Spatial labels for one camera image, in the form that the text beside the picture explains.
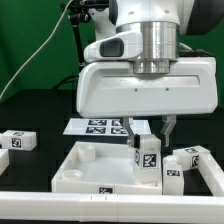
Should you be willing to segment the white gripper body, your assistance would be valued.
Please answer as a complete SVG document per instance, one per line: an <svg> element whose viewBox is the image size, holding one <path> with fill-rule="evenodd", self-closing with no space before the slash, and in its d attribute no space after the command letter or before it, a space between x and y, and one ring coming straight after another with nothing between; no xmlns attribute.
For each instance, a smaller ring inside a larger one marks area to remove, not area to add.
<svg viewBox="0 0 224 224"><path fill-rule="evenodd" d="M88 65L79 75L76 107L84 118L211 113L218 104L216 60L182 57L161 74L137 74L143 35L126 31L84 50Z"/></svg>

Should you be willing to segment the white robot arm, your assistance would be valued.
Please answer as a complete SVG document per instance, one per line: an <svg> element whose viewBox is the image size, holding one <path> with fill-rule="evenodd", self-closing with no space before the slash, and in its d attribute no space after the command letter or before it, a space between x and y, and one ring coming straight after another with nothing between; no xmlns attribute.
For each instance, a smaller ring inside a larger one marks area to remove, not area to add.
<svg viewBox="0 0 224 224"><path fill-rule="evenodd" d="M181 114L211 113L218 104L216 59L183 46L179 37L203 35L224 18L224 0L109 0L97 13L96 41L84 50L77 111L84 118L161 116L168 136Z"/></svg>

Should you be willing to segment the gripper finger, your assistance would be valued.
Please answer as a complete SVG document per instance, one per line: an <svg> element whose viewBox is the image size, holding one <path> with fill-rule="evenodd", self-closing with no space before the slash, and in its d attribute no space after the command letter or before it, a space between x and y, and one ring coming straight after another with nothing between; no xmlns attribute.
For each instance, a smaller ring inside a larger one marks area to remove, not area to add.
<svg viewBox="0 0 224 224"><path fill-rule="evenodd" d="M170 143L169 136L176 125L176 116L175 115L164 115L162 117L163 127L161 134L164 137L164 146L168 147Z"/></svg>
<svg viewBox="0 0 224 224"><path fill-rule="evenodd" d="M124 128L125 132L127 133L128 139L127 144L133 148L140 148L140 136L135 134L131 128L131 124L133 123L132 117L123 117L121 119L122 127Z"/></svg>

